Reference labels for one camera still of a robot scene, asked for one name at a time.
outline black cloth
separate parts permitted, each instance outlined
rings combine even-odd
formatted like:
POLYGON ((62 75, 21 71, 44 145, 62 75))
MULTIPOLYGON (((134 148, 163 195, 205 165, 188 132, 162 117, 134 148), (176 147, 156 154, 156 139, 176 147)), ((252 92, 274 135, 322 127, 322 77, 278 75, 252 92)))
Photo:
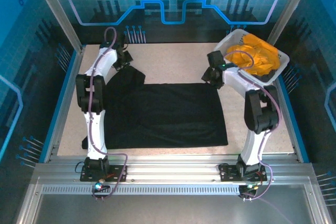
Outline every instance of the black cloth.
MULTIPOLYGON (((221 101, 207 83, 144 84, 131 66, 106 85, 107 149, 227 145, 221 101)), ((87 148, 87 138, 82 147, 87 148)))

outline yellow cloth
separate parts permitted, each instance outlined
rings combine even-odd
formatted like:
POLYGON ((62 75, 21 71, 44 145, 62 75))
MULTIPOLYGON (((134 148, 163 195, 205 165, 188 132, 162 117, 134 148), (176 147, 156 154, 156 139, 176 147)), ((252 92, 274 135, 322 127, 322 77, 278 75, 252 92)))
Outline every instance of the yellow cloth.
MULTIPOLYGON (((235 50, 245 51, 254 59, 254 66, 249 69, 244 69, 249 74, 263 76, 269 74, 271 70, 277 70, 280 67, 278 50, 269 43, 259 39, 253 34, 247 34, 243 37, 243 45, 231 46, 226 52, 235 50)), ((226 57, 229 61, 237 66, 249 67, 252 65, 252 60, 247 54, 234 52, 226 57)))

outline white basket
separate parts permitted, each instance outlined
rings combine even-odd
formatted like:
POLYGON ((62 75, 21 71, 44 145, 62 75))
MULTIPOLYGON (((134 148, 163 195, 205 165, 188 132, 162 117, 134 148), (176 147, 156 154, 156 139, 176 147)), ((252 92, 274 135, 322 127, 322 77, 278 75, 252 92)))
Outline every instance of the white basket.
MULTIPOLYGON (((243 44, 243 37, 245 35, 247 35, 248 32, 242 29, 236 29, 234 30, 232 33, 230 33, 229 35, 227 35, 224 39, 222 39, 221 42, 219 42, 217 44, 217 46, 215 47, 214 51, 221 51, 222 55, 226 55, 226 51, 229 47, 234 46, 234 45, 242 45, 243 44)), ((242 71, 241 73, 243 75, 245 75, 246 77, 248 77, 250 80, 262 85, 262 86, 267 86, 272 84, 272 82, 275 81, 275 79, 278 78, 278 76, 281 74, 281 72, 285 69, 285 67, 287 66, 288 62, 289 62, 289 57, 287 54, 281 52, 280 50, 278 50, 278 56, 279 56, 279 60, 280 60, 280 67, 278 68, 278 70, 275 72, 274 76, 269 79, 268 82, 262 82, 260 80, 258 80, 257 78, 255 78, 254 76, 248 74, 245 71, 242 71)))

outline white tabletop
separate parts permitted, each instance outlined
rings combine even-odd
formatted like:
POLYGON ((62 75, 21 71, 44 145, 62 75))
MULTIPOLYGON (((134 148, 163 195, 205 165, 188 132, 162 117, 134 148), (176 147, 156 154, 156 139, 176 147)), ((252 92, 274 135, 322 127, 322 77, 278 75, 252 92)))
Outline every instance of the white tabletop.
MULTIPOLYGON (((131 63, 146 75, 145 83, 202 83, 201 77, 208 67, 206 55, 215 43, 187 44, 132 44, 128 51, 133 57, 131 63)), ((79 73, 86 72, 97 57, 99 45, 87 45, 79 73)), ((115 74, 111 69, 109 76, 115 74)), ((65 128, 60 141, 59 156, 85 156, 81 148, 87 136, 84 115, 77 105, 76 91, 73 91, 65 128)), ((244 99, 231 87, 223 86, 218 91, 225 118, 228 145, 197 148, 136 148, 110 150, 110 153, 128 155, 157 154, 239 154, 245 144, 247 127, 244 122, 244 99)), ((270 136, 266 153, 292 153, 293 148, 284 121, 270 136)))

